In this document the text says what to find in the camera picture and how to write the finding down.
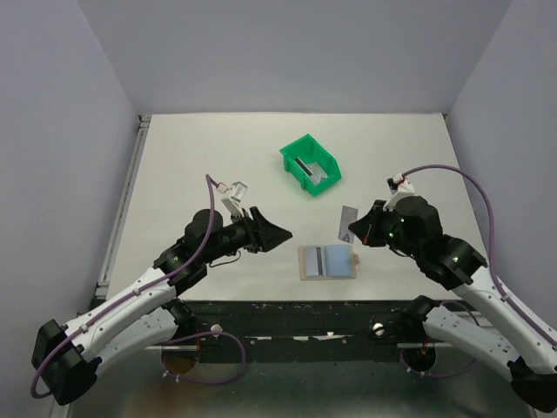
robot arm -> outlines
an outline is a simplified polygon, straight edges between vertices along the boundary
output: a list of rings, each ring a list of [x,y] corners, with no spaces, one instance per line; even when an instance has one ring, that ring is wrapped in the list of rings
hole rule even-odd
[[[364,218],[350,224],[350,231],[365,246],[388,246],[412,258],[426,277],[475,307],[502,337],[460,320],[428,298],[422,297],[421,306],[411,315],[425,334],[498,371],[524,401],[541,411],[553,411],[557,408],[557,332],[502,283],[505,294],[500,292],[486,260],[464,240],[443,233],[437,209],[415,196],[407,179],[399,174],[388,184],[392,197],[375,201]],[[517,314],[510,299],[528,320]]]
[[[216,211],[212,222],[210,210],[196,213],[184,236],[125,290],[63,325],[50,320],[39,329],[31,360],[37,370],[34,383],[42,377],[60,405],[76,400],[99,373],[127,354],[177,334],[195,334],[193,315],[176,298],[207,275],[209,263],[241,248],[266,253],[292,237],[266,220],[257,207],[249,214],[240,207],[245,185],[213,185],[225,195],[222,200],[232,214],[230,225],[224,226]],[[34,388],[31,393],[35,397],[50,394],[37,394]]]

green box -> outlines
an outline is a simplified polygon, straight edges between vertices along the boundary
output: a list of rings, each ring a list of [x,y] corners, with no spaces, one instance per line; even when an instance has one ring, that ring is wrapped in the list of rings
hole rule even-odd
[[[337,160],[309,133],[282,148],[280,153],[284,156],[285,170],[291,173],[300,183],[302,189],[312,196],[324,192],[342,177]],[[319,164],[327,176],[326,179],[322,179],[314,185],[310,175],[296,162],[296,158],[301,159],[304,165]]]

gray wall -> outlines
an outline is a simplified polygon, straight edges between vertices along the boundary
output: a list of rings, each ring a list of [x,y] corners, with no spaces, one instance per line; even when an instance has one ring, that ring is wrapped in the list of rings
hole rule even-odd
[[[500,276],[557,327],[557,2],[515,0],[448,118],[493,201]],[[480,223],[487,226],[477,193]]]
[[[37,329],[86,307],[137,118],[74,0],[0,2],[0,416],[33,401]]]
[[[509,0],[79,0],[142,113],[447,112]]]

white table surface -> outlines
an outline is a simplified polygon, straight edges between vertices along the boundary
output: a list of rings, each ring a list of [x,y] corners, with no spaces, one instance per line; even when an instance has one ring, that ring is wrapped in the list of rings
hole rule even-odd
[[[342,180],[317,198],[283,168],[279,149],[310,133],[339,162]],[[441,115],[208,113],[156,115],[145,141],[109,297],[127,287],[209,205],[204,175],[249,186],[244,207],[258,206],[294,238],[270,253],[243,252],[238,263],[209,269],[187,300],[455,299],[410,259],[355,242],[355,280],[299,279],[298,247],[338,244],[342,205],[359,209],[390,195],[387,177],[417,165],[457,165]],[[440,211],[446,233],[485,248],[460,176],[439,170],[412,175],[419,194]],[[228,218],[218,200],[218,210]]]

gray floor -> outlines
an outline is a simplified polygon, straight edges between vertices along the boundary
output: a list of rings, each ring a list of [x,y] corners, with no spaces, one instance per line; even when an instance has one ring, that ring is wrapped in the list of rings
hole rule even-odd
[[[251,364],[223,387],[163,379],[159,351],[143,351],[115,366],[75,402],[72,418],[143,417],[529,417],[530,410],[497,374],[479,365],[449,380],[422,379],[399,363]],[[469,361],[440,350],[438,372]],[[230,365],[201,365],[205,375]]]

